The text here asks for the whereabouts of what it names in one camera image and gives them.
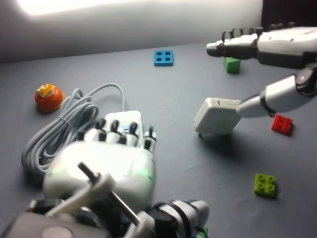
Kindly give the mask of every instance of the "orange round toy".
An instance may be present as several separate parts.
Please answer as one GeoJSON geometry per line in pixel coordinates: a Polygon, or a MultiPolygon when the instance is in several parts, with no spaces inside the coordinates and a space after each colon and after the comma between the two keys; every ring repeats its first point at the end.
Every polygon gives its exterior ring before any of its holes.
{"type": "Polygon", "coordinates": [[[41,112],[49,113],[57,110],[63,100],[63,92],[50,83],[39,87],[35,93],[35,102],[41,112]]]}

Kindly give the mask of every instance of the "gray wall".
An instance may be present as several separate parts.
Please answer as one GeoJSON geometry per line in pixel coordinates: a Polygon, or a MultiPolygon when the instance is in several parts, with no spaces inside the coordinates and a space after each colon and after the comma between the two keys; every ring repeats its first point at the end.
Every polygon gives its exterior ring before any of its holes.
{"type": "Polygon", "coordinates": [[[0,1],[0,62],[209,43],[259,26],[262,0],[131,0],[30,16],[0,1]]]}

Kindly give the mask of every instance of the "green block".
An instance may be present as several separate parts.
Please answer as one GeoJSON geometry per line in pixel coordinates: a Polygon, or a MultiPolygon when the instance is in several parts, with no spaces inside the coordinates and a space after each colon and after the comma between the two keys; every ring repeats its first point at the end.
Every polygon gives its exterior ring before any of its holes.
{"type": "MultiPolygon", "coordinates": [[[[208,235],[208,227],[204,227],[204,231],[206,232],[206,234],[208,235]]],[[[199,232],[196,235],[196,238],[206,238],[205,234],[203,232],[199,232]]]]}
{"type": "Polygon", "coordinates": [[[275,198],[275,176],[256,173],[254,193],[263,197],[275,198]]]}
{"type": "Polygon", "coordinates": [[[239,73],[240,71],[240,59],[234,59],[231,57],[223,58],[223,66],[227,73],[239,73]]]}

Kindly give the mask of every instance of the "gray table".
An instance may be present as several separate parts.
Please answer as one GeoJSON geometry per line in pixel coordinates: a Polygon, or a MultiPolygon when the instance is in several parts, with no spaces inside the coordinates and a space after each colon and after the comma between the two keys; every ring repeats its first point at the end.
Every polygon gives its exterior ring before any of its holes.
{"type": "MultiPolygon", "coordinates": [[[[207,97],[242,100],[296,70],[243,61],[241,73],[224,71],[221,58],[204,45],[170,47],[173,67],[154,67],[154,49],[46,59],[0,66],[2,113],[0,230],[41,191],[25,181],[20,154],[28,139],[58,112],[37,112],[34,93],[51,82],[66,95],[109,82],[122,86],[127,109],[155,127],[155,202],[201,199],[210,205],[213,238],[315,238],[317,228],[317,100],[284,116],[294,120],[291,137],[273,132],[272,119],[242,119],[231,136],[198,137],[193,118],[207,97]],[[255,173],[275,175],[278,198],[254,195],[255,173]]],[[[100,116],[120,108],[116,89],[93,98],[100,116]]]]}

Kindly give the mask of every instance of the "white robotic hand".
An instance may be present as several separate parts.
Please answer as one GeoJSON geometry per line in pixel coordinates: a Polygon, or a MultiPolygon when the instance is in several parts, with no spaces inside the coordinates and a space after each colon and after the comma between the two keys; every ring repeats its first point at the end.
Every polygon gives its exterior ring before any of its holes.
{"type": "Polygon", "coordinates": [[[144,134],[142,148],[137,148],[136,123],[131,122],[127,135],[117,130],[118,121],[112,122],[110,131],[104,130],[105,123],[101,119],[95,123],[95,128],[80,131],[78,141],[57,154],[45,175],[45,198],[68,198],[88,187],[87,177],[77,167],[83,162],[92,171],[111,175],[115,180],[113,191],[135,213],[150,205],[155,184],[153,153],[157,140],[153,128],[144,134]]]}
{"type": "Polygon", "coordinates": [[[317,27],[290,23],[288,29],[282,29],[282,24],[271,28],[264,32],[258,27],[250,35],[242,35],[243,30],[238,29],[240,37],[234,37],[233,29],[230,39],[225,39],[224,32],[221,41],[207,44],[207,53],[214,57],[255,58],[261,64],[302,69],[242,101],[236,110],[241,117],[272,117],[300,107],[317,94],[317,27]]]}

